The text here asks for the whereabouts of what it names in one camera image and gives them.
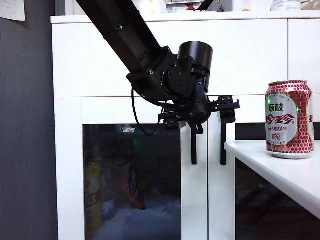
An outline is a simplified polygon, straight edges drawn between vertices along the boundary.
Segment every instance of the gray wall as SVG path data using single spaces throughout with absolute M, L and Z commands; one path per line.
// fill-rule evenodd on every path
M 56 240 L 55 1 L 24 2 L 26 22 L 0 18 L 0 238 Z

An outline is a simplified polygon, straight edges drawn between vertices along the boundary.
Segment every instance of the cabinet shelf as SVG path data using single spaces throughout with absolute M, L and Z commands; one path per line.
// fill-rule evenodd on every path
M 320 219 L 320 141 L 311 157 L 296 160 L 271 156 L 261 140 L 226 142 L 224 148 Z
M 251 20 L 251 19 L 318 19 L 320 10 L 301 11 L 195 11 L 187 13 L 141 14 L 146 22 Z M 52 16 L 52 24 L 91 23 L 86 15 Z

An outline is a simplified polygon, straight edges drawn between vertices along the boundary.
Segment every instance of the paper on wall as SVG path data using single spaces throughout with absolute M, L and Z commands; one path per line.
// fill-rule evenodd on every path
M 0 17 L 25 21 L 25 0 L 0 0 Z

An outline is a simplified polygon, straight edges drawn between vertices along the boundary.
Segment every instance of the soda can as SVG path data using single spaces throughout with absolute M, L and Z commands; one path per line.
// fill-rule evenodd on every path
M 314 151 L 312 91 L 304 80 L 269 84 L 265 94 L 266 149 L 284 159 L 304 159 Z

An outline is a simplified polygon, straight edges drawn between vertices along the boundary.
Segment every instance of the label on can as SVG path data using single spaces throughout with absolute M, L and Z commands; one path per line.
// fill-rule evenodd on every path
M 298 132 L 298 107 L 286 94 L 272 93 L 265 100 L 266 140 L 278 146 L 291 142 Z
M 313 112 L 312 97 L 308 102 L 308 132 L 309 132 L 310 138 L 314 141 L 315 131 L 314 131 L 314 112 Z

